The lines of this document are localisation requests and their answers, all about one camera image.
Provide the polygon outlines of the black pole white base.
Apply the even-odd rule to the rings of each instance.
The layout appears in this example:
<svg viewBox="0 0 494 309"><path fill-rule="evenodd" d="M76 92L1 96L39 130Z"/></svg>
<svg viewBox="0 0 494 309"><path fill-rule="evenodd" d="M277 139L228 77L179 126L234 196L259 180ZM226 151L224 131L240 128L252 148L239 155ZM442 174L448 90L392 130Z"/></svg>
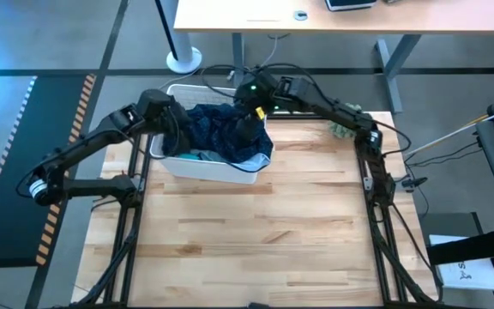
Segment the black pole white base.
<svg viewBox="0 0 494 309"><path fill-rule="evenodd" d="M178 12L178 0L154 0L170 52L166 56L167 67L174 73L185 75L199 69L202 53L190 42L190 36L174 29Z"/></svg>

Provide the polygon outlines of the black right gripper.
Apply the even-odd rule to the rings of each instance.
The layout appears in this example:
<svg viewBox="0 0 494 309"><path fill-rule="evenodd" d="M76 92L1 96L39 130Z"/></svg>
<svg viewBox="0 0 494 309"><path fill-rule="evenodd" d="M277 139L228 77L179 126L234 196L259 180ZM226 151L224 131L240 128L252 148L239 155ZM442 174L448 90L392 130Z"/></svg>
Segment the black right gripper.
<svg viewBox="0 0 494 309"><path fill-rule="evenodd" d="M264 118L274 112L274 95L279 85L280 80L273 77L267 69L245 73L236 87L233 105L243 112ZM264 134L265 121L259 118L239 118L235 129L240 142L254 142Z"/></svg>

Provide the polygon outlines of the black computer monitor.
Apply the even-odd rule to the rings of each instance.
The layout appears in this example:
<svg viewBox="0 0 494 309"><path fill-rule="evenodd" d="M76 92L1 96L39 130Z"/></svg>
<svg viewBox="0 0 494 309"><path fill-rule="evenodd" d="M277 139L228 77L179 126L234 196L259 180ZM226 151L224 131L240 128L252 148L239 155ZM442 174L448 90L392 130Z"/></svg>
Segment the black computer monitor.
<svg viewBox="0 0 494 309"><path fill-rule="evenodd" d="M330 11L370 9L377 0L324 0Z"/></svg>

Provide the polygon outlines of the wooden office desk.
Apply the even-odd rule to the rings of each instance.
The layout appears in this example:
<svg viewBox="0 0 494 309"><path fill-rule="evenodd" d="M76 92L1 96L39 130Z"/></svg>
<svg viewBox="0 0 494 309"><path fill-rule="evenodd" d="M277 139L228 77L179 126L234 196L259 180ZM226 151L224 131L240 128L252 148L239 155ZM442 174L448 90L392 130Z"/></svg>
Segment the wooden office desk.
<svg viewBox="0 0 494 309"><path fill-rule="evenodd" d="M308 18L297 21L294 12ZM232 34L235 64L243 59L243 33L399 34L391 51L375 47L392 112L402 112L396 77L424 34L494 34L494 0L377 0L370 9L333 12L324 0L179 0L174 28L187 33Z"/></svg>

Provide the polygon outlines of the grey garment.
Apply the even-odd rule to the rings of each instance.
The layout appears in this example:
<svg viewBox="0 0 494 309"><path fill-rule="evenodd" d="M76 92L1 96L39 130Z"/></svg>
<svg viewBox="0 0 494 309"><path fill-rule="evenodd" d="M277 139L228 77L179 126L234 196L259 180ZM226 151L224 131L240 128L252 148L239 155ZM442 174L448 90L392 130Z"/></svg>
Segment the grey garment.
<svg viewBox="0 0 494 309"><path fill-rule="evenodd" d="M223 158L220 154L210 150L199 150L198 156L203 161L228 163L227 159Z"/></svg>

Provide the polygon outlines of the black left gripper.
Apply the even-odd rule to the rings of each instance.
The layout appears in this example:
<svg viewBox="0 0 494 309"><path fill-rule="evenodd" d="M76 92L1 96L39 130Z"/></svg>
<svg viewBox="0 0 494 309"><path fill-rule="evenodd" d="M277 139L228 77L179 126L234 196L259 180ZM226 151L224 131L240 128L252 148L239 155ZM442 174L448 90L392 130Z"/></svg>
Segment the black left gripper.
<svg viewBox="0 0 494 309"><path fill-rule="evenodd" d="M170 129L174 114L178 128L164 136L161 150L163 155L183 152L183 142L190 140L188 129L192 119L173 96L158 89L144 90L137 102L137 111L148 129Z"/></svg>

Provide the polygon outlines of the black bar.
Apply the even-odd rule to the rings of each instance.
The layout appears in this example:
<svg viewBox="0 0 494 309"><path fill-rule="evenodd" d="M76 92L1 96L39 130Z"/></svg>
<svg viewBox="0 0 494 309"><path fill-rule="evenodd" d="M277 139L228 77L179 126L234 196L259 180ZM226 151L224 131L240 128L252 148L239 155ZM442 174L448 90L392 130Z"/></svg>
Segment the black bar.
<svg viewBox="0 0 494 309"><path fill-rule="evenodd" d="M431 264L451 264L494 258L494 232L427 247Z"/></svg>

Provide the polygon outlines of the green potted plant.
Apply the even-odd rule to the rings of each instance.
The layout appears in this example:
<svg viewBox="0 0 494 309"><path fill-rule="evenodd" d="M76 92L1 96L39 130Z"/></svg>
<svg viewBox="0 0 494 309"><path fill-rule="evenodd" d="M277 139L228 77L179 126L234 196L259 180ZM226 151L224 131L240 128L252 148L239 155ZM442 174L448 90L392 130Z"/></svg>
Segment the green potted plant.
<svg viewBox="0 0 494 309"><path fill-rule="evenodd" d="M346 103L346 106L351 107L356 112L362 112L362 107L360 105ZM328 121L328 130L337 138L353 139L356 136L354 130L348 129L347 127L333 121Z"/></svg>

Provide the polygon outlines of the black floor mat orange stripes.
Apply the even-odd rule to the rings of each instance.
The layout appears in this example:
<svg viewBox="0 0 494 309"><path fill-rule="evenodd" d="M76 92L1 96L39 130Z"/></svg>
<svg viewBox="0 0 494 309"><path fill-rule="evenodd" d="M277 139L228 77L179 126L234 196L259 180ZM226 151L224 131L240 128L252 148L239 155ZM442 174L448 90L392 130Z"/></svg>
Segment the black floor mat orange stripes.
<svg viewBox="0 0 494 309"><path fill-rule="evenodd" d="M30 81L0 158L0 268L47 264L62 211L37 205L27 180L45 155L87 129L96 79L88 74Z"/></svg>

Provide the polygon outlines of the white plastic laundry basket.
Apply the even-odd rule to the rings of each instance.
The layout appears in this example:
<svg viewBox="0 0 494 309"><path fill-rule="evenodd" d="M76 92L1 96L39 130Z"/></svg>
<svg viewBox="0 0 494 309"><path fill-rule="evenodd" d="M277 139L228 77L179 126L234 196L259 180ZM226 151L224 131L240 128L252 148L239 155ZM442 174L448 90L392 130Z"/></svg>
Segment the white plastic laundry basket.
<svg viewBox="0 0 494 309"><path fill-rule="evenodd" d="M218 94L208 87L186 84L172 84L166 93L174 96L185 109L191 109L197 104L233 105L234 99L231 95L235 94L234 88L217 88L217 90L225 95ZM149 153L153 160L157 160L175 177L253 185L258 173L271 162L265 154L256 154L238 164L185 160L180 158L180 155L165 157L161 150L163 140L162 134L154 136Z"/></svg>

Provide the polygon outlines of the navy dotted garment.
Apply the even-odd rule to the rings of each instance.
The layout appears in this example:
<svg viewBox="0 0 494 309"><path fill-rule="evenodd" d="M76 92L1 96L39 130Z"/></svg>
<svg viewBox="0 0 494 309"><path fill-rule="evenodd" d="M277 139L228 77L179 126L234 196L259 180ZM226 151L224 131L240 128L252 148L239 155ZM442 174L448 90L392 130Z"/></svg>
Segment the navy dotted garment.
<svg viewBox="0 0 494 309"><path fill-rule="evenodd" d="M195 150L210 150L220 154L230 164L238 164L249 160L257 154L264 154L271 159L274 144L266 131L254 142L242 143L236 134L236 123L239 118L259 118L249 115L228 105L198 104L187 111L192 119L188 132L190 140L183 142L181 154L194 153Z"/></svg>

